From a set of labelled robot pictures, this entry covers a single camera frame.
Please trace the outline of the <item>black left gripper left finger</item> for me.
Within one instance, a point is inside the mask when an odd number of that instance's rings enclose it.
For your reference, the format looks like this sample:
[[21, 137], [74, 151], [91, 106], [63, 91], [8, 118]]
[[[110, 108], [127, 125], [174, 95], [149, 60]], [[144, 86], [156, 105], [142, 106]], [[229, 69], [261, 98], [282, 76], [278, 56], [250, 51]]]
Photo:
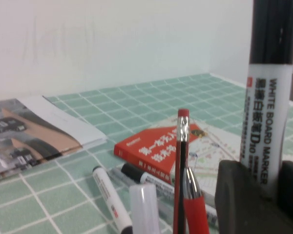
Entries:
[[245, 166], [222, 160], [218, 167], [215, 206], [221, 234], [293, 234], [293, 220], [268, 199]]

